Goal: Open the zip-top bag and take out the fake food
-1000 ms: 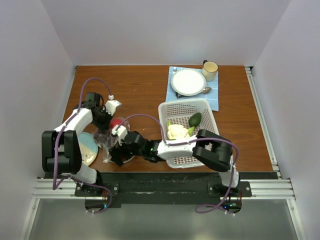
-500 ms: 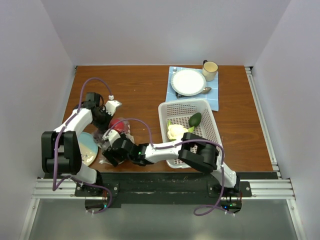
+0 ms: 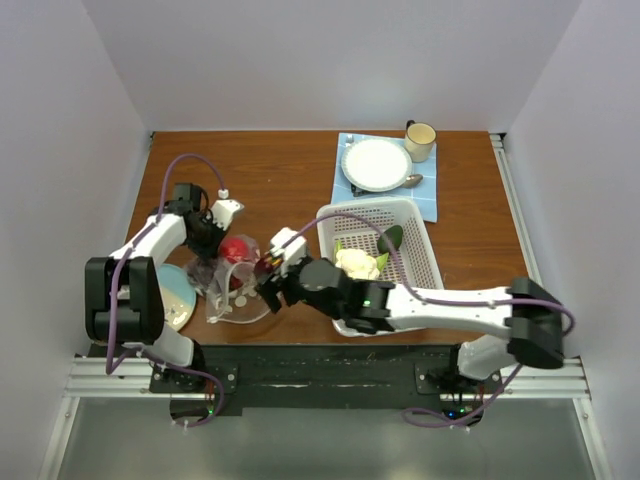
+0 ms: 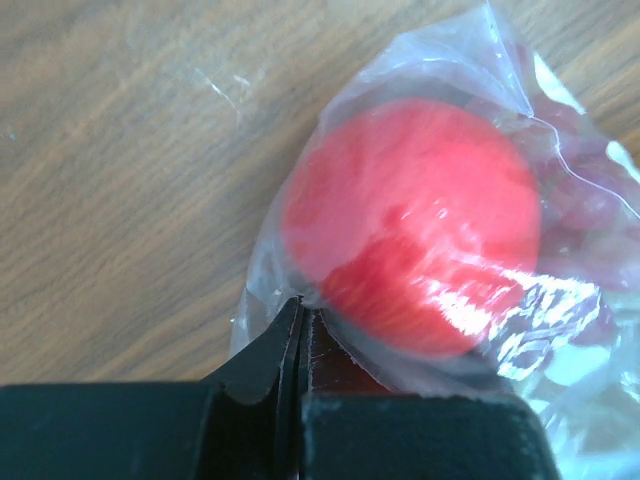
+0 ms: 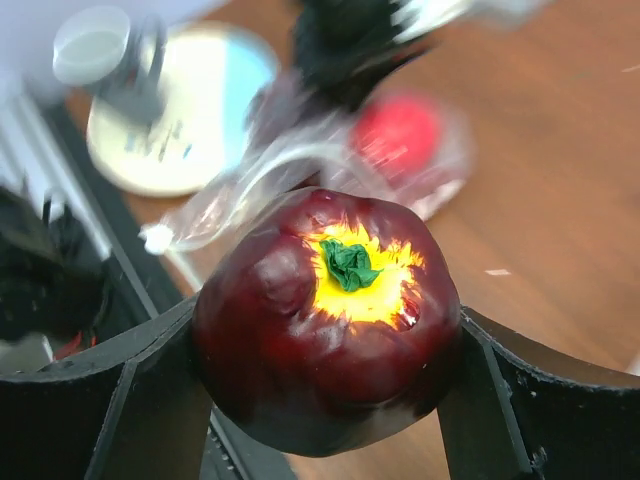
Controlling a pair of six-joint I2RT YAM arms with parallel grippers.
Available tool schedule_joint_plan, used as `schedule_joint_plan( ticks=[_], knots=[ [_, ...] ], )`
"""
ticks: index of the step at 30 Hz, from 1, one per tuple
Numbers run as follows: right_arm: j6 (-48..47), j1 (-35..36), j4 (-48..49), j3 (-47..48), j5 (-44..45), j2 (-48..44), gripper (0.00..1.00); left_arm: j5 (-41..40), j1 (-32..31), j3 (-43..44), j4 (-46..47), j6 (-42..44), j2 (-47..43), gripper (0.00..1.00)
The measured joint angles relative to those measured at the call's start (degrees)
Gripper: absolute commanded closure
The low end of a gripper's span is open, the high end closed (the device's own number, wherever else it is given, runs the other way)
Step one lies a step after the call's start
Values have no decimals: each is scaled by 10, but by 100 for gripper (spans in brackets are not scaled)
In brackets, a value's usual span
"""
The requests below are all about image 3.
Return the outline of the clear zip top bag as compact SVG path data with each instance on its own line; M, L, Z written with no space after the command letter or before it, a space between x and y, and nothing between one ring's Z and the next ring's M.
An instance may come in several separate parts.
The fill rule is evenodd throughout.
M205 300L205 319L210 324L249 325L270 312L255 289L254 266L260 259L258 243L244 234L232 236L243 238L249 245L249 262L230 264L217 254L208 260L194 257L183 267L189 283Z

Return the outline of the fake white cauliflower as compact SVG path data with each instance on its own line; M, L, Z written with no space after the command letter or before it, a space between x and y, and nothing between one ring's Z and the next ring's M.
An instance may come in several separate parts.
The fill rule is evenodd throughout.
M369 255L365 250L346 248L340 241L334 245L334 265L356 280L378 280L389 260L389 254Z

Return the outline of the fake green pepper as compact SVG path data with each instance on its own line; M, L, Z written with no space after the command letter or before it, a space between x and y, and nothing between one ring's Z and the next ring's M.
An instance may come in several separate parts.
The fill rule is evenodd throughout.
M380 254L389 253L390 247L398 250L403 243L404 230L400 225L393 225L386 229L377 240L377 249Z

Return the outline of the fake dark red fruit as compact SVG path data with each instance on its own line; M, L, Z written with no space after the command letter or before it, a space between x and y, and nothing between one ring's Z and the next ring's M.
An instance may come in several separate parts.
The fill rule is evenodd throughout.
M265 254L254 266L254 275L256 277L270 276L273 271L273 257Z

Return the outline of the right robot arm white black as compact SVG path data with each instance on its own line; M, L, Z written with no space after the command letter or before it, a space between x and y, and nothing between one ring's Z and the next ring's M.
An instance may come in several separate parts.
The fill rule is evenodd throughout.
M347 334L376 336L430 328L478 334L478 339L455 347L443 375L459 393L511 365L543 370L564 365L567 311L528 278L485 290L412 289L352 279L329 260L310 257L293 266L265 257L254 275L256 290L272 312L303 303Z

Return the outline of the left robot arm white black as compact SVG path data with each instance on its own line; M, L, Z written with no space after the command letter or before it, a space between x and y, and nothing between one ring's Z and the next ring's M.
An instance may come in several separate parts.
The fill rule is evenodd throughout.
M165 320L158 270L179 246L202 260L211 259L243 209L224 189L213 204L195 184L179 184L162 200L143 228L120 249L93 257L85 265L85 329L90 340L106 346L106 372L113 374L128 357L151 361L162 381L185 392L207 383L201 346Z

